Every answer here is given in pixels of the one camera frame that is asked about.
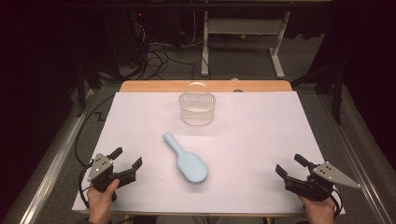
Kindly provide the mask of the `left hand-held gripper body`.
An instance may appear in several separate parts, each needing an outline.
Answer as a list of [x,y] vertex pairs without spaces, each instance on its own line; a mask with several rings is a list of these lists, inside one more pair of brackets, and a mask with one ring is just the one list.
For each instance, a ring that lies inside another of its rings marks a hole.
[[114,159],[110,155],[105,156],[102,153],[98,153],[93,159],[92,167],[88,174],[88,181],[96,190],[105,192],[117,189],[117,182],[113,172],[113,161]]

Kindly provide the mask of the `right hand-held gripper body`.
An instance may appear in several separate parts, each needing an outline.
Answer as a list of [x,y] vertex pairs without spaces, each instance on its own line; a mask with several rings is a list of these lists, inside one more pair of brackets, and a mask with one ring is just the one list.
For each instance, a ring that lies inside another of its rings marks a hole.
[[359,189],[361,185],[348,175],[341,172],[328,161],[322,164],[307,162],[304,164],[309,171],[309,177],[303,182],[298,194],[314,202],[323,202],[333,192],[335,184]]

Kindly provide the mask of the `light blue hairbrush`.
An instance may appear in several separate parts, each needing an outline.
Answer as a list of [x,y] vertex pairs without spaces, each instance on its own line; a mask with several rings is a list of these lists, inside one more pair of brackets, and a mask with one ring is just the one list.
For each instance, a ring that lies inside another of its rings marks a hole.
[[163,140],[176,152],[177,167],[189,182],[200,184],[206,180],[208,169],[196,154],[184,150],[170,133],[165,133]]

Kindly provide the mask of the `white plastic basket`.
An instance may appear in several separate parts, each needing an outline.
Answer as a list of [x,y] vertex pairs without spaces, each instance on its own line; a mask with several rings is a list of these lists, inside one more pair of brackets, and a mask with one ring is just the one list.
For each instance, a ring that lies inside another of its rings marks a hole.
[[181,118],[191,126],[208,125],[214,118],[216,102],[206,84],[192,82],[178,98]]

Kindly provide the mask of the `person's right hand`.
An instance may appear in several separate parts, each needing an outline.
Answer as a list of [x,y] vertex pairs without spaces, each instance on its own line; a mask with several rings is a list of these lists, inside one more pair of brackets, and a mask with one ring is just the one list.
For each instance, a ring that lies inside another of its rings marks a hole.
[[304,205],[305,213],[310,224],[333,224],[335,202],[328,198],[323,202],[314,202],[303,196],[298,196]]

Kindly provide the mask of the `person's left hand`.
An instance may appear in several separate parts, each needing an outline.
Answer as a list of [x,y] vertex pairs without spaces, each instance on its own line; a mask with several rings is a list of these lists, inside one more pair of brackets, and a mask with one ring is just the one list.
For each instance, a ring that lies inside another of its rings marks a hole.
[[88,203],[90,214],[88,222],[90,224],[107,224],[110,220],[110,208],[112,204],[112,195],[120,181],[115,179],[104,192],[98,191],[96,188],[88,190]]

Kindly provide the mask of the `black metal stand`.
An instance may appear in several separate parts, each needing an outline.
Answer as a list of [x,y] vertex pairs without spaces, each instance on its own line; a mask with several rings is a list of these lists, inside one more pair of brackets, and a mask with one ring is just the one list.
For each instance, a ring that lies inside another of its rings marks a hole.
[[310,70],[306,75],[293,80],[290,85],[295,88],[303,83],[316,83],[316,94],[332,93],[332,116],[338,125],[341,121],[341,103],[343,86],[343,65],[337,61]]
[[79,62],[77,65],[78,118],[82,116],[86,108],[85,84],[88,84],[94,90],[99,90],[102,85],[99,71],[95,64],[90,61]]

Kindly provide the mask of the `black computer tower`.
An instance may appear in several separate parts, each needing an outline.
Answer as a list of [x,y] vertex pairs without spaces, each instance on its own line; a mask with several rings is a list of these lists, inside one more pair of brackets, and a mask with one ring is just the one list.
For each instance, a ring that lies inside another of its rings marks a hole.
[[144,32],[130,11],[108,12],[106,24],[120,65],[138,66],[144,61]]

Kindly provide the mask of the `metal floor rail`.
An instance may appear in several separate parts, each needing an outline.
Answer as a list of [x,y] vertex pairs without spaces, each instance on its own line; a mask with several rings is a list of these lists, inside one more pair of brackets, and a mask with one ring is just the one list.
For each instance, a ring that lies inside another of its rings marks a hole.
[[341,103],[341,123],[332,114],[331,100],[319,95],[361,192],[375,217],[375,224],[396,224],[396,171],[393,170],[347,93]]
[[30,202],[17,224],[45,224],[47,219],[70,217],[73,203],[77,197],[76,180],[72,178],[69,183],[61,186],[66,178],[63,171],[69,162],[69,154],[77,138],[78,131],[88,115],[89,109],[95,101],[96,93],[88,90],[84,95],[85,107],[80,108],[78,94],[71,94],[74,104],[66,120],[55,135],[48,151],[36,167],[26,186]]

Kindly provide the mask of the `white metal desk frame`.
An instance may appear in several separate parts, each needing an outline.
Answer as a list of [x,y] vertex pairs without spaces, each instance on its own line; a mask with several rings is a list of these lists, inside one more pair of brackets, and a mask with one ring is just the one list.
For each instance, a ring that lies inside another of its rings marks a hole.
[[289,23],[289,18],[289,11],[284,13],[282,19],[276,20],[210,18],[209,13],[206,11],[204,15],[201,75],[203,77],[207,77],[209,75],[208,38],[210,35],[275,35],[276,45],[273,48],[269,48],[268,51],[276,76],[279,79],[284,79],[285,74],[278,58],[278,52]]

